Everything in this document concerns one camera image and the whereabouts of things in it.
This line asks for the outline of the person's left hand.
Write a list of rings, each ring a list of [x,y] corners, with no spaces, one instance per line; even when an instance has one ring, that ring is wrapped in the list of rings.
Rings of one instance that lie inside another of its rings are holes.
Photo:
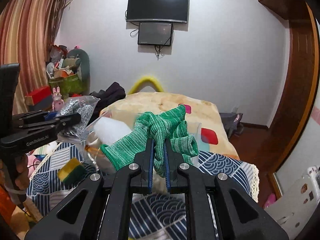
[[[1,187],[4,188],[5,174],[3,172],[3,161],[0,160],[1,164]],[[15,179],[15,184],[20,190],[25,190],[29,186],[29,168],[28,168],[28,156],[26,154],[16,158],[16,170],[19,173]]]

